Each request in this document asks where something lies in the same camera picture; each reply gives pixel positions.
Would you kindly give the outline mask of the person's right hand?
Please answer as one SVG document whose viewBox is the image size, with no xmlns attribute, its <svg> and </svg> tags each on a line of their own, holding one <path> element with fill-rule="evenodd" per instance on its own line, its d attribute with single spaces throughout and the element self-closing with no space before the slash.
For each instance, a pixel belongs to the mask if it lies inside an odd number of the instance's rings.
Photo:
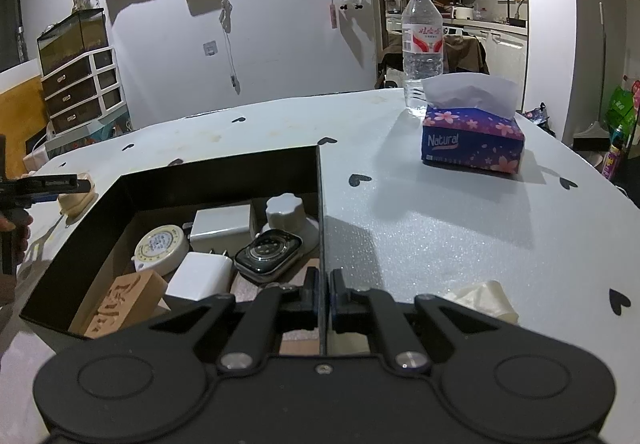
<svg viewBox="0 0 640 444">
<path fill-rule="evenodd" d="M 32 217 L 24 209 L 1 213 L 1 276 L 14 276 L 27 250 Z"/>
</svg>

